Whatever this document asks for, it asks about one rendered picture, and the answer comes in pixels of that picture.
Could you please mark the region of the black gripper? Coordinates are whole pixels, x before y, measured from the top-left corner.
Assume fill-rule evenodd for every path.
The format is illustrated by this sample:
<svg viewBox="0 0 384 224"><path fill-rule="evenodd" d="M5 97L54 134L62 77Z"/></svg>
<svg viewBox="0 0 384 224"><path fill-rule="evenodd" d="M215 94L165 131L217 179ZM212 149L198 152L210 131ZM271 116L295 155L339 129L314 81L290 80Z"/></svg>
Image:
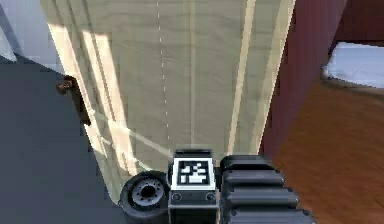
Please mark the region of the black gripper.
<svg viewBox="0 0 384 224"><path fill-rule="evenodd" d="M161 171L144 171L129 179L118 201L126 224L169 224L169 191Z"/></svg>

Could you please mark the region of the beige room door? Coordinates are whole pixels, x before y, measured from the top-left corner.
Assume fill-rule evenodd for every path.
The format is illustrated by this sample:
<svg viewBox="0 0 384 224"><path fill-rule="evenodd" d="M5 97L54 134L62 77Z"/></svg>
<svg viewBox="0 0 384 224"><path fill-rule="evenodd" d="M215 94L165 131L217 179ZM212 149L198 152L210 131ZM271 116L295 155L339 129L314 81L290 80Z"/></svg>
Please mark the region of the beige room door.
<svg viewBox="0 0 384 224"><path fill-rule="evenodd" d="M40 0L107 194L178 148L256 154L298 0Z"/></svg>

